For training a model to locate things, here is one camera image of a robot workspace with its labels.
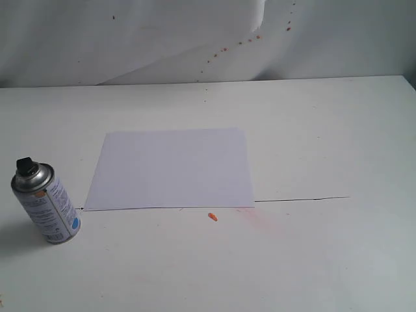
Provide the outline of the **white spray paint can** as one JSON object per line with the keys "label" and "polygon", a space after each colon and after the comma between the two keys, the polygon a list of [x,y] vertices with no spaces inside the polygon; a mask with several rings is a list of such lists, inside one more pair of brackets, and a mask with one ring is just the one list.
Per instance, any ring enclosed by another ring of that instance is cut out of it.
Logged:
{"label": "white spray paint can", "polygon": [[61,244],[79,232],[79,213],[50,164],[18,159],[10,186],[47,242]]}

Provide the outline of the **white paper sheet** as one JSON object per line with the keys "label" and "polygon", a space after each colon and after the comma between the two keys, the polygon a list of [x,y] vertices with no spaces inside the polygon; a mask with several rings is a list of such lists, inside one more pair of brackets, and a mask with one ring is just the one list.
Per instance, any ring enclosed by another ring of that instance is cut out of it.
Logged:
{"label": "white paper sheet", "polygon": [[253,204],[244,132],[227,128],[106,134],[84,208]]}

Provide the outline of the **white backdrop cloth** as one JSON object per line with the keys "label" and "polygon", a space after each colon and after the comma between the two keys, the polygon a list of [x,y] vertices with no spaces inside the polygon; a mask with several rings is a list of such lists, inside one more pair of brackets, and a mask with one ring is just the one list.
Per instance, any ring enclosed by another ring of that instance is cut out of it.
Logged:
{"label": "white backdrop cloth", "polygon": [[2,1],[1,86],[403,75],[414,1]]}

